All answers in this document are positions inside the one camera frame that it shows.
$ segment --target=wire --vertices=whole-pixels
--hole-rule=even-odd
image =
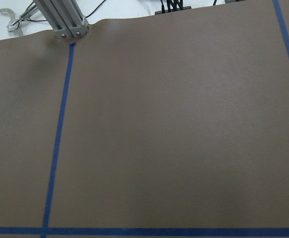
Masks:
[[[161,0],[161,4],[162,4],[162,13],[165,13],[165,7],[164,7],[164,4],[163,4],[162,0]]]
[[[27,9],[29,9],[33,4],[34,4],[34,2],[31,2],[31,4],[25,9],[25,11],[26,11]]]
[[[176,6],[176,4],[174,4],[174,3],[172,2],[172,0],[168,0],[168,3],[172,6],[172,8],[173,8],[172,11],[177,11],[177,6]]]
[[[14,30],[12,30],[11,32],[16,31],[17,29],[19,29],[20,23],[21,23],[21,21],[18,21],[17,27]]]
[[[166,0],[166,4],[168,6],[168,12],[171,12],[171,3],[170,0]]]
[[[27,21],[32,21],[32,22],[43,22],[43,21],[47,21],[47,20],[32,20],[32,19],[27,19]]]
[[[183,10],[183,4],[181,4],[178,0],[174,0],[174,3],[175,3],[175,7],[176,7],[176,8],[177,8],[176,5],[178,5],[178,6],[179,6],[179,9],[180,9],[180,10]]]
[[[86,18],[88,18],[88,17],[90,17],[92,14],[94,14],[95,11],[97,11],[97,9],[98,9],[105,1],[106,1],[106,0],[103,0],[96,8],[92,11],[92,13],[90,13],[89,15],[86,16]],[[34,2],[32,2],[32,3],[26,8],[26,10],[29,9],[29,8],[32,6],[33,3],[34,3]],[[47,21],[47,20],[32,20],[31,18],[29,18],[29,19],[27,19],[27,21],[31,21],[31,22],[44,22],[44,21]]]
[[[90,17],[92,14],[95,13],[95,11],[97,11],[97,9],[105,2],[106,0],[103,0],[96,8],[95,10],[92,11],[92,13],[90,13],[89,15],[86,16],[86,18]]]

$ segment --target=metal bracket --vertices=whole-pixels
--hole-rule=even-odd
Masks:
[[[89,31],[87,18],[82,14],[76,0],[34,0],[57,36],[80,37]]]

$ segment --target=brown paper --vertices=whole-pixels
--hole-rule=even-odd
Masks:
[[[50,227],[289,227],[289,59],[270,0],[102,20],[74,40]],[[42,225],[70,42],[0,41],[0,226]]]

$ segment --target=black cable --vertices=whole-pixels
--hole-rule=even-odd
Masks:
[[[86,18],[90,17],[92,14],[94,14],[95,11],[97,11],[97,9],[105,2],[106,0],[103,0],[96,8],[95,10],[92,11],[92,13],[90,13],[89,15],[86,16]]]
[[[27,21],[32,21],[32,22],[42,22],[42,21],[47,21],[47,20],[32,20],[32,19],[27,19]]]
[[[178,0],[174,0],[174,3],[175,3],[175,7],[176,7],[176,8],[177,8],[176,5],[178,5],[180,10],[184,10],[183,4],[181,4]]]
[[[86,16],[87,17],[90,17],[92,14],[94,14],[94,12],[105,2],[106,0],[103,0],[93,11],[92,13],[90,13],[89,15]],[[31,22],[44,22],[44,21],[47,21],[47,20],[32,20],[31,18],[27,19],[27,21],[31,21]]]
[[[21,21],[18,21],[17,27],[16,27],[13,31],[16,31],[17,29],[19,29],[20,23],[21,23]]]
[[[173,11],[177,11],[176,4],[174,4],[174,3],[172,2],[172,0],[169,0],[169,3],[170,3],[170,5],[172,6]]]
[[[171,3],[170,0],[166,0],[166,4],[168,6],[168,12],[171,12]]]
[[[34,4],[34,2],[31,2],[31,4],[25,9],[25,11],[26,11],[27,9],[29,9],[33,4]]]
[[[164,4],[162,0],[161,0],[161,4],[162,4],[162,13],[165,13],[165,8],[164,8]]]

